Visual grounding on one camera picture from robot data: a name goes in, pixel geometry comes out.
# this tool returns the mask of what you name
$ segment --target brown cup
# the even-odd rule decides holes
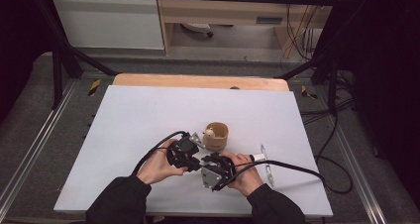
[[[229,129],[224,123],[212,122],[207,125],[206,130],[213,128],[214,137],[203,136],[203,144],[211,152],[220,152],[228,145]]]

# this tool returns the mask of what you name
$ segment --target white panel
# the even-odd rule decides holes
[[[157,0],[53,0],[70,43],[163,49]]]
[[[229,127],[226,151],[259,154],[318,171],[292,92],[203,88],[110,86],[54,210],[86,210],[116,176],[131,174],[136,163],[167,135],[182,130],[201,134],[208,123]],[[209,154],[201,150],[197,157]],[[264,166],[258,170],[267,182]],[[322,182],[308,173],[271,167],[274,189],[308,216],[331,216]],[[237,190],[211,192],[200,172],[153,184],[148,212],[250,215]]]

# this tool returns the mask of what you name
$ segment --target black sleeve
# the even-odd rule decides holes
[[[305,216],[292,200],[266,183],[248,196],[255,224],[305,223]]]
[[[151,190],[135,175],[115,178],[86,211],[86,223],[142,223]]]

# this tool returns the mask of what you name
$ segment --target white tabletop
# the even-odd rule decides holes
[[[130,175],[161,139],[176,131],[201,136],[206,125],[216,121],[229,127],[226,151],[258,154],[264,144],[270,160],[318,171],[292,92],[112,85],[54,210],[87,210],[111,180]],[[197,158],[207,154],[200,150]],[[268,182],[263,166],[258,170]],[[318,177],[273,166],[271,170],[273,189],[292,199],[306,216],[333,215]],[[200,171],[153,184],[147,206],[149,214],[251,215],[251,205],[239,191],[204,188]]]

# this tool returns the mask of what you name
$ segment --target hand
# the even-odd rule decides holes
[[[175,139],[167,140],[161,148],[168,148]],[[137,172],[137,177],[145,184],[160,182],[173,175],[183,175],[187,168],[174,168],[166,158],[167,149],[157,149]]]
[[[245,168],[247,165],[244,164],[252,162],[250,156],[242,154],[235,155],[233,153],[224,152],[221,153],[220,156],[231,159],[231,161],[236,166],[236,171]],[[261,185],[263,185],[263,181],[259,175],[259,172],[255,167],[252,167],[239,174],[235,181],[228,184],[228,187],[238,189],[244,196],[249,196]]]

